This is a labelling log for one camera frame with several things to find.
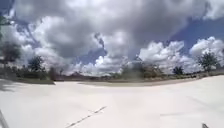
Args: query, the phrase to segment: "white cloud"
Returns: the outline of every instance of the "white cloud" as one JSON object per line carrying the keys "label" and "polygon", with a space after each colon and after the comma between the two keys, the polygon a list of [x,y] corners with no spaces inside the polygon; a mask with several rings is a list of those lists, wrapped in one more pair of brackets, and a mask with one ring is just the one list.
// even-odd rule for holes
{"label": "white cloud", "polygon": [[14,10],[32,24],[41,47],[74,59],[101,47],[93,39],[98,32],[104,36],[110,56],[128,54],[152,39],[167,40],[185,27],[189,18],[202,17],[205,1],[17,0]]}
{"label": "white cloud", "polygon": [[208,39],[199,39],[196,44],[190,49],[190,54],[197,59],[206,52],[212,52],[216,55],[221,65],[224,65],[224,42],[215,37],[209,37]]}
{"label": "white cloud", "polygon": [[147,48],[140,50],[139,57],[143,61],[158,65],[165,73],[171,73],[175,66],[183,66],[185,72],[199,70],[192,58],[181,55],[180,50],[183,47],[183,41],[173,41],[168,46],[162,42],[150,42]]}
{"label": "white cloud", "polygon": [[[206,2],[211,8],[204,14]],[[69,69],[77,69],[73,64],[76,57],[102,47],[93,37],[101,33],[107,55],[99,57],[95,64],[78,67],[108,72],[119,70],[122,59],[140,48],[143,59],[161,65],[166,61],[169,67],[186,60],[193,63],[191,58],[180,54],[183,42],[171,42],[167,47],[152,42],[148,48],[144,47],[151,40],[168,40],[187,26],[189,18],[222,17],[222,3],[222,0],[16,0],[14,10],[18,18],[30,23],[31,33],[40,42],[39,48],[33,48],[35,54],[53,58],[45,59],[46,65],[65,62]],[[31,41],[26,33],[21,36],[13,31],[12,35],[20,42]]]}

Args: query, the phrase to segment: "sky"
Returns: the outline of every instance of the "sky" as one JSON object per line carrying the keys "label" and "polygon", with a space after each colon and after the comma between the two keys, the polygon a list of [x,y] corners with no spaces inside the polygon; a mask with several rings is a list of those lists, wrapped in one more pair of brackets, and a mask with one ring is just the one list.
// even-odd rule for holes
{"label": "sky", "polygon": [[21,45],[18,65],[40,55],[47,68],[99,76],[138,56],[193,72],[208,51],[224,65],[223,0],[1,0],[0,11],[14,21],[2,33]]}

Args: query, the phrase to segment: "green tree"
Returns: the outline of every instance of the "green tree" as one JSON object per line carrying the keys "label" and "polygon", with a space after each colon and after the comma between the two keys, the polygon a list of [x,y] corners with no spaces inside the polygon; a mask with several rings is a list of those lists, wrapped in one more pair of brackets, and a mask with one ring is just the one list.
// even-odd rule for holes
{"label": "green tree", "polygon": [[4,66],[9,62],[15,62],[21,56],[20,46],[11,42],[1,43],[0,55],[2,56]]}
{"label": "green tree", "polygon": [[40,56],[35,56],[28,61],[28,68],[33,72],[41,71],[43,59]]}
{"label": "green tree", "polygon": [[182,66],[176,66],[174,69],[173,69],[173,74],[175,75],[183,75],[184,72],[183,72],[183,67]]}
{"label": "green tree", "polygon": [[205,53],[199,57],[198,63],[206,72],[210,72],[213,66],[216,67],[219,64],[217,58],[211,52]]}

